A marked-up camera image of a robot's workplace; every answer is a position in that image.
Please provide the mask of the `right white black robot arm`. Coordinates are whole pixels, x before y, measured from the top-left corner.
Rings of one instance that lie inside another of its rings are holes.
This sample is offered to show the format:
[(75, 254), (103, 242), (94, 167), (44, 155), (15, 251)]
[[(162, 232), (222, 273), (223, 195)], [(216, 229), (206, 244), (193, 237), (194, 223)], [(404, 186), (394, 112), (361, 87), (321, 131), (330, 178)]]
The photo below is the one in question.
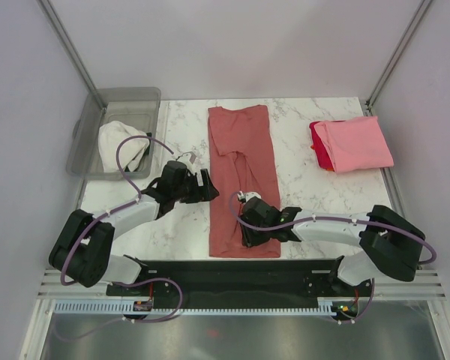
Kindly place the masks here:
[(279, 242), (330, 242), (358, 248), (352, 256), (339, 256), (328, 276), (330, 290), (346, 295), (371, 278), (411, 282), (425, 248), (425, 234), (384, 205), (358, 214), (320, 214), (299, 207), (275, 208), (258, 193), (239, 193), (243, 205), (236, 219), (243, 245)]

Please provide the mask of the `salmon red t-shirt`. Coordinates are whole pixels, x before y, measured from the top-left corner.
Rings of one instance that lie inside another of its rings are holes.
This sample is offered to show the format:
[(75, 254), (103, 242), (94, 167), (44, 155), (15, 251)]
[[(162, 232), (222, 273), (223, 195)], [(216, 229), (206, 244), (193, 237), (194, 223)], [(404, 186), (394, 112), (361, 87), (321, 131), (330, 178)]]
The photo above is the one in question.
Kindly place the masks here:
[(209, 255), (221, 258), (278, 258), (281, 244), (271, 239), (256, 247), (242, 244), (240, 223), (232, 212), (241, 204), (230, 197), (237, 191), (256, 192), (269, 205), (281, 198), (275, 154), (265, 105), (239, 110), (208, 110), (210, 175), (220, 195), (210, 202)]

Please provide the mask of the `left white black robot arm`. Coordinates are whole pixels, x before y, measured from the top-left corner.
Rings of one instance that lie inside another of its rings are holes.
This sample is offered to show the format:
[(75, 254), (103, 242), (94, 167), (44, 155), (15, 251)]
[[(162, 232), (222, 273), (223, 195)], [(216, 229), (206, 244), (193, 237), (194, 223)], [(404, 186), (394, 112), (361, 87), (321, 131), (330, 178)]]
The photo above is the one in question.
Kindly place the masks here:
[(134, 228), (162, 218), (177, 202), (210, 202), (219, 191), (209, 171), (192, 172), (185, 162), (170, 160), (161, 176), (138, 196), (102, 214), (73, 211), (49, 254), (49, 264), (61, 272), (65, 286), (93, 287), (104, 281), (124, 286), (134, 295), (149, 288), (149, 276), (137, 259), (112, 254), (113, 242)]

